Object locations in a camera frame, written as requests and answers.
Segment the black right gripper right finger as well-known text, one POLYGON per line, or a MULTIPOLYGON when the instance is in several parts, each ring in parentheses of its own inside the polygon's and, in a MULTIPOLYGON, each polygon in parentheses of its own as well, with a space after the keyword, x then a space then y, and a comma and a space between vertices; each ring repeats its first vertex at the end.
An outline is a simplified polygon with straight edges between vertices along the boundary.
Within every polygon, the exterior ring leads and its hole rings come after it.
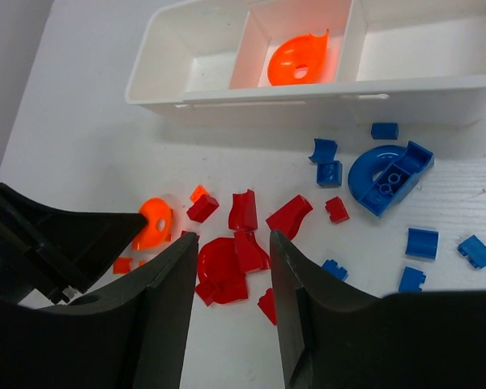
POLYGON ((378 298, 270 235, 287 388, 486 388, 486 291, 378 298))

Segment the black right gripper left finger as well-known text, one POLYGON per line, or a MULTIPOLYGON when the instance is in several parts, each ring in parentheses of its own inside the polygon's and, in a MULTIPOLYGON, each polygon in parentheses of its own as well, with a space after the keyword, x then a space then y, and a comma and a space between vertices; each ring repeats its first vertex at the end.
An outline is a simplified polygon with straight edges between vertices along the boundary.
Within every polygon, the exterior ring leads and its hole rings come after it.
POLYGON ((131 273, 67 305, 0 298, 0 388, 177 388, 198 237, 186 233, 131 273))

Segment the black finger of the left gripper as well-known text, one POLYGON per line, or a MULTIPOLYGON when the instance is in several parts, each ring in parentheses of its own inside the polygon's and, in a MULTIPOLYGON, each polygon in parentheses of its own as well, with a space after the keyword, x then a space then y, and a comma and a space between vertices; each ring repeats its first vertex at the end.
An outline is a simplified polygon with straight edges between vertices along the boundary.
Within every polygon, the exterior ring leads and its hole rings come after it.
POLYGON ((146 225, 140 213, 64 211, 0 183, 0 297, 68 302, 67 289, 87 292, 146 225))

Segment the orange spiral lego piece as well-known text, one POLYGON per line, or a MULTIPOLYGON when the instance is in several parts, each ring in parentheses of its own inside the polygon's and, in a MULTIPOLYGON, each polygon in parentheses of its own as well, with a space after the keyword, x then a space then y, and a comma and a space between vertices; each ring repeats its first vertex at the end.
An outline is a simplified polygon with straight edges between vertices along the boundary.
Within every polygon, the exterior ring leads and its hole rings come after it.
POLYGON ((150 250, 164 242, 171 241, 173 210, 161 198, 147 200, 139 209, 147 220, 147 225, 132 241, 133 250, 150 250))

